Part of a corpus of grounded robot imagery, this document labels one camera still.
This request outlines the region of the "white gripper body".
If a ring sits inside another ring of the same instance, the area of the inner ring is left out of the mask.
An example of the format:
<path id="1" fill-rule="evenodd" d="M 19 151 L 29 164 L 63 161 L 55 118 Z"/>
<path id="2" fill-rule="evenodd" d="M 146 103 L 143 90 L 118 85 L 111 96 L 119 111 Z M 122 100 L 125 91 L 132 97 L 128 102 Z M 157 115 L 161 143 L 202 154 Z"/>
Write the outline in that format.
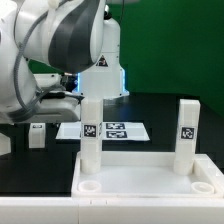
<path id="1" fill-rule="evenodd" d="M 35 74 L 34 77 L 43 90 L 52 84 L 56 85 L 56 89 L 47 93 L 37 105 L 36 110 L 29 114 L 21 112 L 10 118 L 0 113 L 0 124 L 63 123 L 80 120 L 82 97 L 63 91 L 59 86 L 61 78 L 58 74 Z"/>

